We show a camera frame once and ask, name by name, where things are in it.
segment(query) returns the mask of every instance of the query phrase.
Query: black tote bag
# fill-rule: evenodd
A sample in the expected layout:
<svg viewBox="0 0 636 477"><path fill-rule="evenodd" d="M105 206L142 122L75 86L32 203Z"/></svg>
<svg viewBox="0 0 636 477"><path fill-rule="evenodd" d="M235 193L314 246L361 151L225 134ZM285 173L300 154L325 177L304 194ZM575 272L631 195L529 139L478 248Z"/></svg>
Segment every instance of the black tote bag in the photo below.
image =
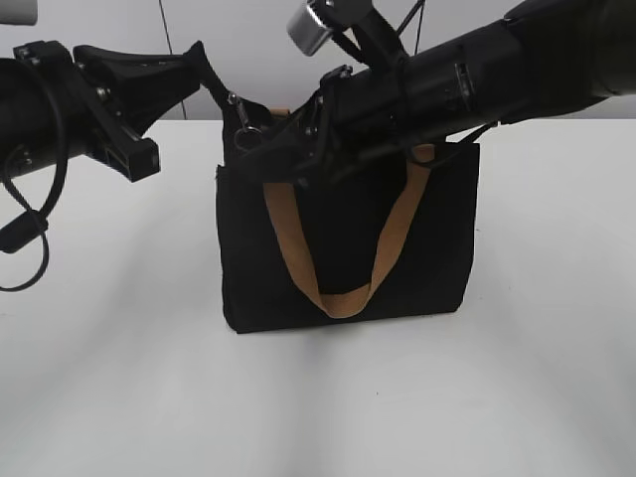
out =
<svg viewBox="0 0 636 477"><path fill-rule="evenodd" d="M200 43L185 57L224 115L217 226L224 314L235 331L457 310L473 263L477 144L420 146L413 157L421 164L388 156L336 186L258 183L233 167L241 122L231 92ZM258 103L244 106L264 127L284 120ZM452 159L425 167L438 157Z"/></svg>

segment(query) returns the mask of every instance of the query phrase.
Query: gray wall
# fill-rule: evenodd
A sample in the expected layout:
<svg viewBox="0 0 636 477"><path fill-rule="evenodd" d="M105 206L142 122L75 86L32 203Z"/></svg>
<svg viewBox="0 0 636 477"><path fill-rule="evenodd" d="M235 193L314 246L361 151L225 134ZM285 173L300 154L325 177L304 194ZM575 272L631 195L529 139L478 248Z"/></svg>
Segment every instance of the gray wall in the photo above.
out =
<svg viewBox="0 0 636 477"><path fill-rule="evenodd" d="M428 0L421 47L428 48L500 18L520 0ZM375 0L398 24L414 0ZM305 58L287 38L285 26L300 0L163 0L175 53L202 40L229 87L271 106L300 105L327 71L351 63L337 47ZM412 50L415 23L404 35ZM57 39L67 46L93 44L134 53L168 50L159 0L40 0L39 25L0 26L0 53L33 40ZM188 117L220 117L200 92L186 102ZM180 109L168 117L183 117ZM636 117L636 98L607 101L576 117Z"/></svg>

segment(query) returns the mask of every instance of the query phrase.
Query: black fabric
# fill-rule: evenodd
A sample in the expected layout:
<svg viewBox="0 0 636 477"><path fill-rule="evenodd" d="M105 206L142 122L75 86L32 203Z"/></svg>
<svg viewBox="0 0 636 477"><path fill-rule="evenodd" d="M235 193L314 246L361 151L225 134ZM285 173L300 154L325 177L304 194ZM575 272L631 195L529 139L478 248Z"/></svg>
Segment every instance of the black fabric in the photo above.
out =
<svg viewBox="0 0 636 477"><path fill-rule="evenodd" d="M228 323L251 333L456 311L473 262L478 175L478 145L462 146L459 157L431 173L396 267L366 310L334 320L292 283L262 186L220 167L217 221ZM404 181L398 155L335 188L296 189L323 293L369 282L378 237Z"/></svg>

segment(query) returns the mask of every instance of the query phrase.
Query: table surface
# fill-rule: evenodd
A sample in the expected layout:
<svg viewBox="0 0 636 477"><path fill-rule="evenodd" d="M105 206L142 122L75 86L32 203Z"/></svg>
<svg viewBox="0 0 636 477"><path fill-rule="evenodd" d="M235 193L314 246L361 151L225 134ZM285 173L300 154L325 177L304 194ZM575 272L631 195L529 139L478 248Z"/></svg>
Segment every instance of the table surface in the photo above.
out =
<svg viewBox="0 0 636 477"><path fill-rule="evenodd" d="M0 295L0 475L633 475L634 135L482 140L458 313L249 336L222 314L221 124L158 123L163 172L134 185L75 159L50 271ZM17 182L37 204L51 177ZM0 258L16 283L40 246Z"/></svg>

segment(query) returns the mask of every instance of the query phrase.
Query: bag handle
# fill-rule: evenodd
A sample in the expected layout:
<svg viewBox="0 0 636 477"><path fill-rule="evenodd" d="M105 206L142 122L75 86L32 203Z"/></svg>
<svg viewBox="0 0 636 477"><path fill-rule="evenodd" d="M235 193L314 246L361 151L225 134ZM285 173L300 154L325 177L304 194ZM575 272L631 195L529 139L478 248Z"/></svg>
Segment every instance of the bag handle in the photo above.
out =
<svg viewBox="0 0 636 477"><path fill-rule="evenodd" d="M425 164L434 159L434 146L417 146L413 155L417 162ZM406 184L380 233L371 281L356 290L335 295L320 293L293 185L263 184L265 203L278 246L296 287L331 318L351 318L362 312L398 262L429 177L430 169L406 162Z"/></svg>

